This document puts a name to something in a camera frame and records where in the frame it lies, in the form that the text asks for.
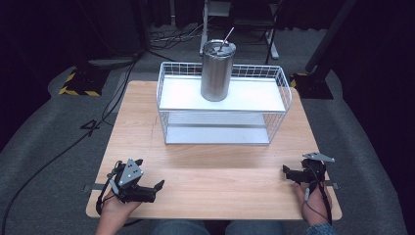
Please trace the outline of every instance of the wrist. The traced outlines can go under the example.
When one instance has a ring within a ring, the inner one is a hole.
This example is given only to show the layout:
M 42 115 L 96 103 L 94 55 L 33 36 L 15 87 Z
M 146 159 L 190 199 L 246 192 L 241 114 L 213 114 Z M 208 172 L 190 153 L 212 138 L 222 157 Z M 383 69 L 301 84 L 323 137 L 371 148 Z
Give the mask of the wrist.
M 98 228 L 95 234 L 99 235 L 115 235 L 117 231 L 124 225 L 126 219 L 101 216 Z

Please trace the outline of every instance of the tumbler lid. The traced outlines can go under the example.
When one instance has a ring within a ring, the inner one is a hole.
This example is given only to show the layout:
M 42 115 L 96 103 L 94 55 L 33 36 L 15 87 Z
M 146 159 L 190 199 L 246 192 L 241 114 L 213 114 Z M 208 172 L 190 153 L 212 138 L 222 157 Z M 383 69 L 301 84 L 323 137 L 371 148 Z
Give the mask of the tumbler lid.
M 219 39 L 213 39 L 211 41 L 208 41 L 204 45 L 204 53 L 209 56 L 213 57 L 228 57 L 235 54 L 236 46 L 233 43 L 229 43 L 228 41 L 225 41 L 223 43 L 222 48 L 220 46 L 222 45 L 223 40 Z

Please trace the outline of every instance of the wire basket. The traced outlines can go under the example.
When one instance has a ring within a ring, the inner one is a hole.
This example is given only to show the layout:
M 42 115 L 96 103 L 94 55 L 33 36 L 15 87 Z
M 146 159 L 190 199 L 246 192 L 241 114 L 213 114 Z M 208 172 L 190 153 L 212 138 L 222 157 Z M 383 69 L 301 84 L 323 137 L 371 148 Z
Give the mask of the wire basket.
M 157 104 L 166 144 L 268 145 L 291 107 L 281 67 L 234 65 L 228 96 L 201 95 L 201 63 L 161 64 Z

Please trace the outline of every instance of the gray floor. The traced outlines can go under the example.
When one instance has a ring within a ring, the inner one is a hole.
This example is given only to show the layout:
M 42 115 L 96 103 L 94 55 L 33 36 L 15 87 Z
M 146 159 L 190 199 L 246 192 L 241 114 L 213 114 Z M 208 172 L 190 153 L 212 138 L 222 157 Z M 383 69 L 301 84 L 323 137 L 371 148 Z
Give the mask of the gray floor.
M 281 66 L 286 76 L 304 72 L 304 66 L 325 31 L 284 30 L 276 34 L 280 59 L 270 65 Z M 223 31 L 209 39 L 221 38 Z M 252 37 L 235 32 L 235 43 Z M 155 51 L 179 62 L 200 62 L 200 38 L 181 42 L 168 50 Z M 235 64 L 263 65 L 265 47 L 237 43 Z M 135 66 L 130 79 L 156 80 L 160 63 L 166 59 L 146 53 Z M 112 70 L 101 97 L 59 95 L 71 68 L 49 85 L 52 98 L 18 130 L 0 156 L 2 172 L 1 212 L 19 188 L 43 165 L 59 155 L 85 134 L 79 127 L 91 119 L 100 120 L 123 79 L 126 68 Z M 406 234 L 399 202 L 367 136 L 342 99 L 342 86 L 331 72 L 327 82 L 334 100 L 301 100 L 319 151 L 336 159 L 328 165 L 343 218 L 334 222 L 339 234 Z M 107 122 L 114 123 L 116 112 Z M 45 167 L 22 190 L 7 218 L 7 234 L 93 234 L 97 218 L 85 214 L 91 186 L 104 156 L 112 126 L 102 124 L 91 137 L 77 143 Z M 285 221 L 287 234 L 301 234 L 304 221 Z M 143 221 L 120 234 L 147 234 Z

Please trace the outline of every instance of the stainless steel tumbler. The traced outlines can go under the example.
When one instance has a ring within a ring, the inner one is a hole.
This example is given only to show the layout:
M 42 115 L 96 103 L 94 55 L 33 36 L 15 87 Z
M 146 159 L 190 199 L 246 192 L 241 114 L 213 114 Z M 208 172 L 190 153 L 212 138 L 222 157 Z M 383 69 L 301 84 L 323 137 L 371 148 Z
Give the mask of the stainless steel tumbler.
M 228 95 L 235 44 L 214 39 L 204 45 L 201 94 L 209 101 L 221 101 Z

